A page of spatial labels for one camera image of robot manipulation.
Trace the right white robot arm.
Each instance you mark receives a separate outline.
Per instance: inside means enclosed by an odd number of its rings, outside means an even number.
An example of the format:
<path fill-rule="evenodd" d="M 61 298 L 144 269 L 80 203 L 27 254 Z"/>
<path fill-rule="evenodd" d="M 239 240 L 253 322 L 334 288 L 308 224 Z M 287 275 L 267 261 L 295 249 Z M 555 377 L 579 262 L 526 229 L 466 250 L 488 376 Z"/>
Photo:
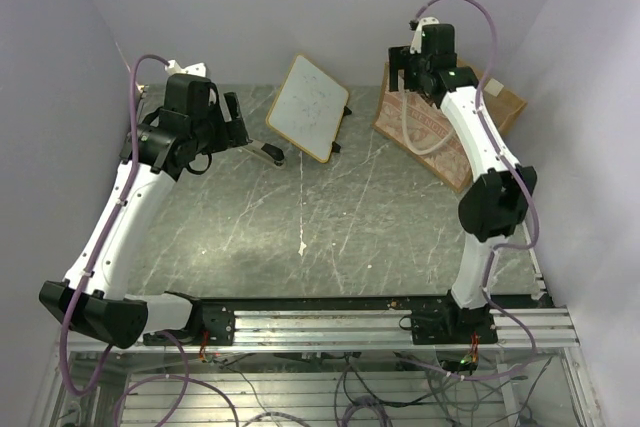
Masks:
<path fill-rule="evenodd" d="M 433 17 L 410 26 L 411 43 L 388 51 L 389 89 L 420 94 L 444 114 L 467 156 L 472 184 L 458 204 L 465 245 L 453 286 L 400 325 L 417 345 L 493 343 L 491 270 L 525 219 L 537 173 L 522 166 L 504 144 L 475 72 L 458 61 L 454 27 Z"/>

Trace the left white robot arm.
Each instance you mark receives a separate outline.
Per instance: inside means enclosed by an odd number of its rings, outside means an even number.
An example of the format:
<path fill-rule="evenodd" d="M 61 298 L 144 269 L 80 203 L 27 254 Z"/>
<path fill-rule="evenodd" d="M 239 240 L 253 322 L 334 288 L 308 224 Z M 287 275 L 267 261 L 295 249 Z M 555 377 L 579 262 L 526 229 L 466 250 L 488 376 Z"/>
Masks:
<path fill-rule="evenodd" d="M 151 331 L 152 304 L 127 295 L 135 254 L 161 203 L 194 159 L 249 142 L 238 97 L 208 78 L 177 73 L 164 102 L 138 121 L 120 153 L 116 181 L 81 255 L 41 304 L 71 330 L 126 349 Z"/>

